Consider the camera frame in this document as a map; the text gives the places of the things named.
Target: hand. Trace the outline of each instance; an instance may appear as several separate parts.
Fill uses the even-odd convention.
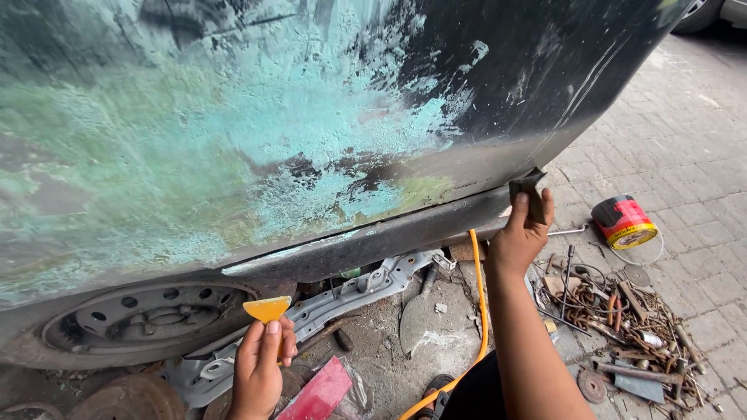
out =
[[[291,365],[298,353],[294,323],[285,315],[265,326],[254,321],[236,352],[231,410],[227,420],[267,420],[282,391],[277,359],[282,343],[282,364]]]
[[[553,224],[555,215],[553,194],[549,188],[542,190],[542,213],[547,226],[527,219],[528,194],[516,194],[511,205],[509,221],[490,241],[485,261],[486,270],[495,273],[498,281],[524,278],[529,265],[548,242],[548,227]]]

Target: teal primer paint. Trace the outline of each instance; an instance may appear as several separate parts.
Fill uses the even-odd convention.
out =
[[[0,140],[22,162],[0,160],[5,306],[217,266],[240,247],[271,250],[414,210],[394,180],[364,188],[370,165],[338,162],[448,148],[471,91],[414,106],[409,94],[432,92],[437,75],[395,86],[427,23],[414,6],[384,25],[394,1],[337,0],[329,23],[316,23],[316,3],[299,12],[294,1],[260,2],[242,22],[294,15],[261,25],[229,7],[223,23],[208,22],[213,35],[178,46],[129,1],[62,1],[64,13],[46,17],[0,9],[59,19],[49,30],[66,49],[111,59],[41,72],[0,33],[12,64],[0,72]],[[356,41],[373,58],[361,61]],[[474,48],[477,60],[487,54]]]

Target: foot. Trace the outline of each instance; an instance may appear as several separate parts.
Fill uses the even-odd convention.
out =
[[[428,395],[431,395],[432,393],[434,393],[434,392],[437,392],[437,391],[438,391],[438,390],[437,390],[436,388],[429,388],[429,389],[428,389],[428,390],[426,390],[426,391],[425,391],[425,393],[423,394],[423,398],[425,398],[425,397],[427,397]],[[436,400],[433,400],[433,401],[429,402],[429,403],[428,403],[428,404],[427,404],[427,405],[425,406],[425,408],[430,408],[431,410],[435,410],[435,409],[436,409]],[[420,417],[419,419],[416,419],[416,420],[430,420],[430,417]]]

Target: cable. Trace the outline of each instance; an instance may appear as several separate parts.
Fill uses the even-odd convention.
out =
[[[483,291],[483,275],[480,272],[480,248],[477,245],[477,235],[475,234],[474,229],[469,230],[469,235],[472,238],[472,252],[474,254],[474,270],[477,273],[477,289],[480,291],[480,319],[483,322],[483,342],[480,343],[480,352],[477,354],[477,360],[475,360],[474,363],[472,364],[473,366],[475,366],[480,360],[483,359],[483,357],[485,357],[485,352],[488,350],[488,310],[485,306],[485,292]],[[419,403],[410,407],[409,410],[405,411],[405,413],[402,414],[398,420],[407,420],[410,417],[413,417],[421,408],[428,405],[428,403],[434,401],[438,397],[439,392],[441,391],[449,392],[452,389],[454,389],[454,386],[456,386],[459,380],[462,379],[466,373],[467,372],[461,374],[458,378],[456,378],[455,380],[452,380],[443,388],[423,398]]]
[[[656,258],[652,259],[649,262],[632,262],[632,261],[630,261],[628,259],[625,259],[620,254],[618,254],[617,251],[615,251],[615,248],[612,248],[610,246],[610,249],[617,256],[617,258],[621,259],[623,262],[626,262],[628,264],[638,265],[638,266],[654,264],[655,262],[659,261],[659,258],[661,258],[661,254],[664,253],[664,234],[659,230],[658,227],[656,228],[656,230],[657,230],[657,232],[659,232],[659,239],[661,239],[661,248],[659,249],[659,253],[656,255]]]

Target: left hand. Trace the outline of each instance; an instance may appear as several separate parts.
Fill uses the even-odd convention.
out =
[[[285,315],[265,326],[254,321],[236,352],[233,399],[228,420],[267,420],[282,391],[277,359],[283,346],[282,364],[291,365],[296,355],[294,323]]]

